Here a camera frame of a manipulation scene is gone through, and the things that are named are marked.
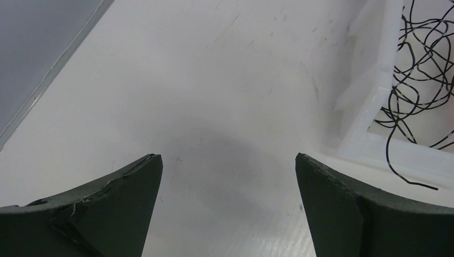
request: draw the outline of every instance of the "white table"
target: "white table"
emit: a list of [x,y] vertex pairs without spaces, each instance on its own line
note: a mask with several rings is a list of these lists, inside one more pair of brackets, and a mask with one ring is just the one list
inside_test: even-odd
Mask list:
[[1,151],[0,206],[156,153],[164,171],[144,256],[315,256],[298,152],[454,206],[449,190],[320,154],[362,3],[116,0]]

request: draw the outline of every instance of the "tangled wire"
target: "tangled wire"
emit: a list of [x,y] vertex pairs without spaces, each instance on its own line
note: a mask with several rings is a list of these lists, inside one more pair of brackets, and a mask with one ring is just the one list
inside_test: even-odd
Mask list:
[[[419,185],[438,190],[438,188],[433,186],[409,181],[392,167],[389,159],[390,140],[396,131],[399,131],[410,143],[418,144],[417,139],[407,123],[409,117],[420,114],[423,111],[439,108],[445,105],[454,95],[452,92],[454,77],[447,77],[447,73],[454,66],[454,63],[450,61],[450,36],[454,35],[454,33],[449,32],[449,26],[454,22],[446,19],[447,15],[454,9],[454,4],[441,18],[414,21],[412,17],[414,3],[415,0],[412,1],[408,18],[402,15],[404,27],[400,30],[401,36],[399,37],[397,50],[398,52],[406,50],[410,54],[412,60],[411,66],[408,69],[400,69],[397,66],[394,67],[394,79],[396,83],[392,86],[388,103],[381,108],[381,113],[385,115],[385,119],[376,119],[375,122],[387,129],[391,129],[386,144],[386,159],[391,171],[411,185]],[[447,51],[443,54],[436,50],[436,47],[441,42],[444,42],[443,44],[447,44],[448,46]],[[418,44],[420,45],[418,47],[423,49],[423,54],[420,58],[416,57],[414,51]],[[412,85],[417,81],[432,81],[437,83],[437,91],[433,97],[429,97],[429,101],[423,101],[422,99],[425,99],[425,97],[420,95],[420,92]],[[409,111],[403,110],[404,108],[401,106],[402,103],[405,104],[406,107],[410,106],[410,108],[407,108]],[[448,142],[448,139],[453,134],[454,130],[428,147],[442,150],[454,145],[454,141]]]

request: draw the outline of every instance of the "gray surface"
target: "gray surface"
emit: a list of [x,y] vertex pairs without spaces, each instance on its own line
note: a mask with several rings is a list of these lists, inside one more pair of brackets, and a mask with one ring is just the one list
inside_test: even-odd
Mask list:
[[103,2],[112,1],[0,0],[0,148],[63,66],[57,61],[65,62],[75,50],[70,46],[83,40],[80,32]]

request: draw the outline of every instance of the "white plastic bin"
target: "white plastic bin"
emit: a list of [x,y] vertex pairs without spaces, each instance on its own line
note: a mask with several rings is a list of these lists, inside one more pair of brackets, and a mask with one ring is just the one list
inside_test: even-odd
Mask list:
[[[419,3],[413,14],[418,20],[440,18],[452,6],[449,0],[420,2],[423,3]],[[389,134],[372,133],[368,129],[381,106],[387,103],[392,88],[404,4],[410,5],[411,0],[369,0],[351,21],[349,34],[356,40],[351,83],[337,98],[335,107],[342,115],[341,143],[335,155],[387,170],[385,148]],[[452,153],[392,138],[389,155],[393,167],[404,176],[454,185]]]

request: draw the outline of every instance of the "black wire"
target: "black wire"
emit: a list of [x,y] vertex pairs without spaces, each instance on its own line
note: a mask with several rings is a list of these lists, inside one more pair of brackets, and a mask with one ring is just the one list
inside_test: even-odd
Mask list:
[[[441,16],[441,18],[431,18],[425,21],[413,21],[413,11],[415,6],[415,0],[412,0],[409,16],[405,17],[402,15],[402,21],[404,23],[403,28],[400,29],[402,35],[399,37],[399,43],[397,51],[408,51],[411,57],[411,66],[408,69],[400,69],[394,67],[394,79],[397,82],[392,86],[390,95],[388,97],[388,104],[381,108],[381,112],[387,119],[374,120],[377,124],[387,129],[391,129],[386,143],[386,159],[388,166],[391,171],[401,178],[403,181],[411,185],[423,186],[429,189],[438,190],[438,188],[429,186],[422,183],[411,182],[402,175],[400,175],[392,166],[389,157],[390,141],[396,131],[399,131],[405,139],[410,143],[417,143],[411,128],[409,127],[406,119],[420,114],[423,111],[434,110],[439,108],[450,100],[450,97],[454,96],[454,76],[449,80],[447,73],[453,68],[454,62],[451,61],[451,36],[454,33],[449,32],[450,25],[454,25],[454,21],[447,20],[448,14],[454,10],[454,4]],[[418,37],[416,32],[424,32],[424,37]],[[409,36],[412,36],[416,43],[408,41]],[[447,44],[448,49],[445,54],[438,52],[435,48],[441,43]],[[420,44],[424,50],[424,54],[420,58],[416,58],[413,48],[416,44]],[[436,68],[435,74],[433,71],[428,72],[425,70],[423,65],[431,64]],[[411,81],[432,81],[438,83],[438,90],[435,95],[430,98],[429,101],[422,101],[421,94],[419,91],[411,85]],[[404,94],[401,88],[410,89],[415,93],[415,97],[410,98],[407,94]],[[392,102],[394,101],[395,108],[392,108]],[[408,112],[401,111],[401,102],[412,106]],[[454,145],[454,141],[447,142],[448,139],[454,134],[452,130],[448,135],[439,140],[438,142],[430,145],[429,147],[438,150],[445,149],[449,146]]]

